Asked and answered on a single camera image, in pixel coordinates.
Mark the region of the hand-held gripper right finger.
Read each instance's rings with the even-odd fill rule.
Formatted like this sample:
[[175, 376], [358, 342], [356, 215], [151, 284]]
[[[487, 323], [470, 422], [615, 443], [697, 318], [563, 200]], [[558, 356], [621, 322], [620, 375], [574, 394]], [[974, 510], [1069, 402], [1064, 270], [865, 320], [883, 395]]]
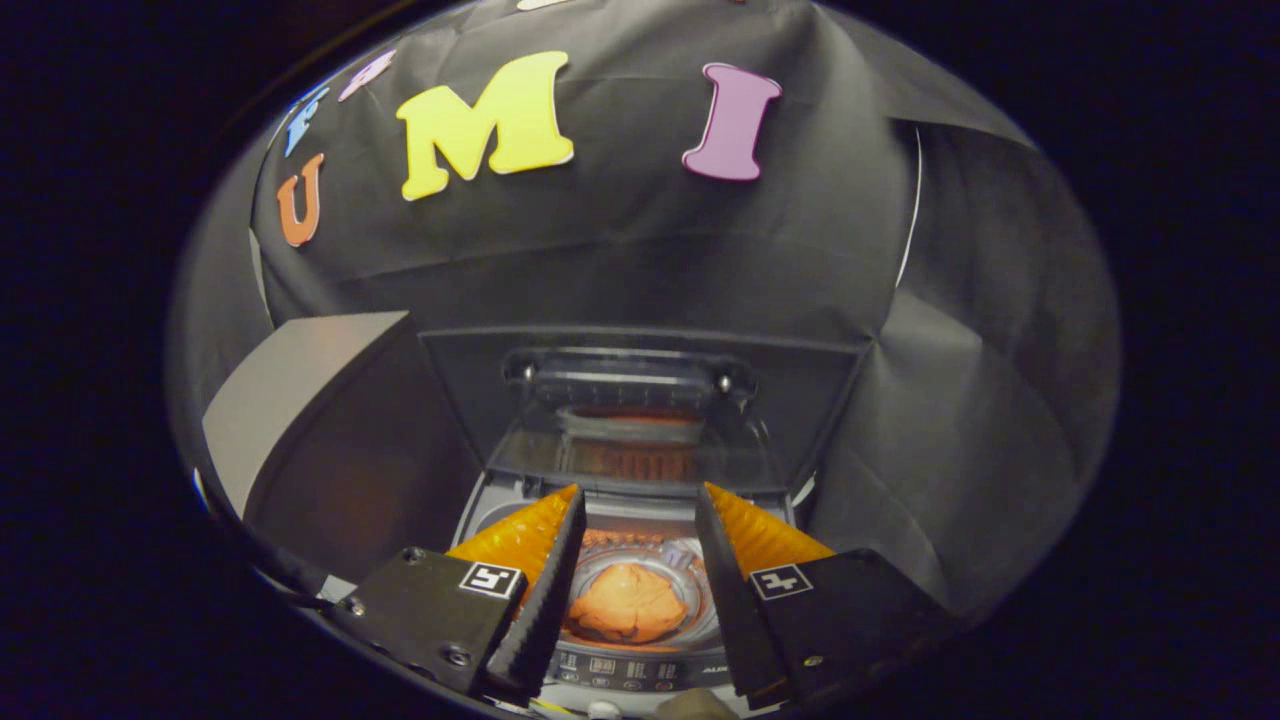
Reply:
[[695, 525], [735, 692], [832, 708], [937, 650], [956, 619], [873, 550], [836, 553], [704, 483]]

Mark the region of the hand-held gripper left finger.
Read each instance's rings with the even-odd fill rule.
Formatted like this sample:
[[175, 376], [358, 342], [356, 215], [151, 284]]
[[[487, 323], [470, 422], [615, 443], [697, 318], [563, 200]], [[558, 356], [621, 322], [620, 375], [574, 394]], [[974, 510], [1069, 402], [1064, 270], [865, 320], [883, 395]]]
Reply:
[[335, 603], [375, 655], [475, 700], [529, 701], [559, 641], [586, 529], [577, 486], [447, 553], [407, 547]]

